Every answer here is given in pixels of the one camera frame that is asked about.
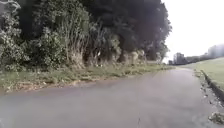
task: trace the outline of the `vegetation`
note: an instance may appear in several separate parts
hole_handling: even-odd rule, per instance
[[[167,70],[171,67],[154,63],[114,64],[85,69],[62,68],[48,72],[7,72],[0,74],[0,88],[6,92],[36,90],[57,86],[76,86],[79,82],[140,75],[146,72]]]
[[[0,12],[4,86],[5,77],[13,72],[84,71],[105,63],[128,67],[136,61],[161,61],[168,51],[165,39],[172,27],[161,0],[0,0],[0,4],[5,5]]]
[[[184,65],[183,67],[203,70],[221,89],[224,90],[224,58],[201,61],[194,64]]]
[[[208,49],[208,52],[204,55],[200,56],[188,56],[185,57],[182,53],[176,53],[174,55],[174,60],[169,61],[170,65],[184,65],[184,64],[191,64],[200,61],[216,59],[224,57],[224,44],[214,45]]]

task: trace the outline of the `grassy verge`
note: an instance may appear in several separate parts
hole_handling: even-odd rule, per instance
[[[4,72],[0,74],[0,88],[6,92],[37,90],[52,86],[69,86],[80,81],[139,75],[170,68],[157,64],[116,64],[105,67],[88,67],[80,70],[64,68],[49,72]]]
[[[198,71],[203,70],[217,86],[224,90],[224,58],[202,61],[182,67]]]

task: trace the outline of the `treeline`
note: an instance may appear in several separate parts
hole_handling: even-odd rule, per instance
[[[208,49],[208,52],[200,56],[188,56],[185,57],[184,54],[176,53],[174,55],[174,60],[169,61],[170,65],[185,65],[196,63],[204,60],[216,59],[224,57],[224,44],[214,45]]]
[[[83,68],[165,57],[171,31],[161,0],[1,2],[0,69]]]

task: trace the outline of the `overcast sky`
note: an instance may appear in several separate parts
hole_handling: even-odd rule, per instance
[[[163,0],[173,32],[166,44],[168,58],[176,52],[201,55],[215,44],[224,43],[224,0]]]

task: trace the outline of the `paved path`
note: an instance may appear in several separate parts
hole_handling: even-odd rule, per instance
[[[0,98],[2,128],[223,128],[190,70]]]

